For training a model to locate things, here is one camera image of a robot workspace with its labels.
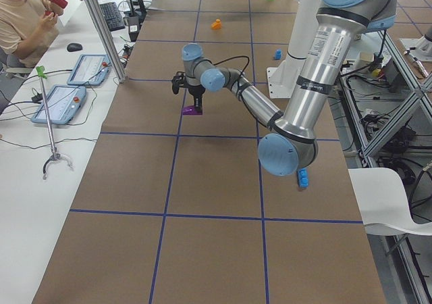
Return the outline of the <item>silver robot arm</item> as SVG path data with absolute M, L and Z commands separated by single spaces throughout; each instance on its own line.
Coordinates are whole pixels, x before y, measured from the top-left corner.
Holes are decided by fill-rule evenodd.
M 230 90 L 270 131 L 258 146 L 261 165 L 275 176 L 287 176 L 314 162 L 318 144 L 314 132 L 350 45 L 357 34 L 385 30 L 394 24 L 397 0 L 312 0 L 317 27 L 306 27 L 312 42 L 286 110 L 280 110 L 237 69 L 221 68 L 190 43 L 182 49 L 184 71 L 172 79 L 172 90 L 182 87 L 197 94 Z

